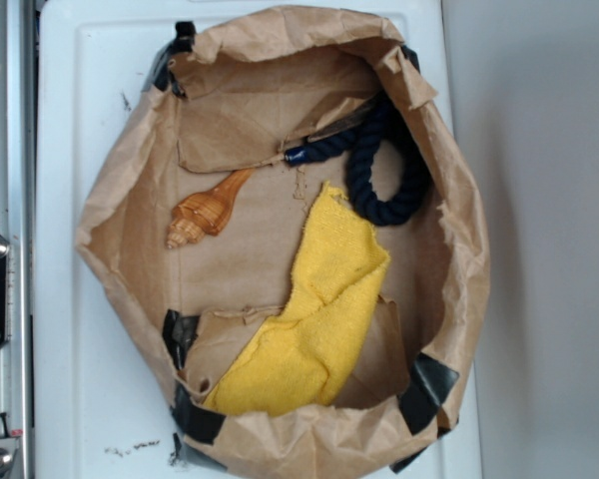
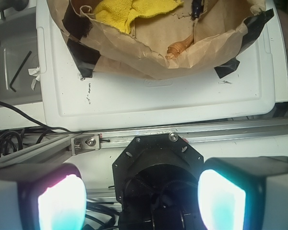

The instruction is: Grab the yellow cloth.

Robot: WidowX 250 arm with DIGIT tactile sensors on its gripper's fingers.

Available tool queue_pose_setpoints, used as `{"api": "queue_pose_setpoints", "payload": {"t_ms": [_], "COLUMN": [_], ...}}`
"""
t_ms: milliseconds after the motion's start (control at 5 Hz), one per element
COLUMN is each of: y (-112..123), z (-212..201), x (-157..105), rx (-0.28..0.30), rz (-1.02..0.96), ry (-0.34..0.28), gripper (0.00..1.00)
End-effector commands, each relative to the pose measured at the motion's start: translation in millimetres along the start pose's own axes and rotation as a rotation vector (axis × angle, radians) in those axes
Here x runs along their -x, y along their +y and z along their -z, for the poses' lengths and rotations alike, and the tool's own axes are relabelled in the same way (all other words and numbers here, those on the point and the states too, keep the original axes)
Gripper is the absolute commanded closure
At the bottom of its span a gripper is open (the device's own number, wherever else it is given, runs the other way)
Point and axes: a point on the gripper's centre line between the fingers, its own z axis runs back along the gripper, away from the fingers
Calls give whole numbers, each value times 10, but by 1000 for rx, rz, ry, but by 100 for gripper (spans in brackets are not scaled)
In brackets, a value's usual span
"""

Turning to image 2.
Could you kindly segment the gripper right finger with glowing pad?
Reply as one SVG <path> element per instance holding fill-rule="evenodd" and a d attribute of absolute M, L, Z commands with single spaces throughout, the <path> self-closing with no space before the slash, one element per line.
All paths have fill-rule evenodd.
<path fill-rule="evenodd" d="M 288 157 L 213 157 L 198 204 L 209 230 L 288 230 Z"/>

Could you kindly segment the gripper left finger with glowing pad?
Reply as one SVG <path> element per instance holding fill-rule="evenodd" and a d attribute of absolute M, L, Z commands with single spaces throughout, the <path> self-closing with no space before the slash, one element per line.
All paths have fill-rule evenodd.
<path fill-rule="evenodd" d="M 0 230 L 80 230 L 86 200 L 71 163 L 0 163 Z"/>

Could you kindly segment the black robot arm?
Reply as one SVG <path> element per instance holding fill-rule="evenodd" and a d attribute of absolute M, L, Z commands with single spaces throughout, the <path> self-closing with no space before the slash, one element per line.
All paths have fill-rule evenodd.
<path fill-rule="evenodd" d="M 71 163 L 0 164 L 0 230 L 288 230 L 288 156 L 203 156 L 181 137 L 135 137 L 112 164 L 121 211 L 89 202 Z"/>

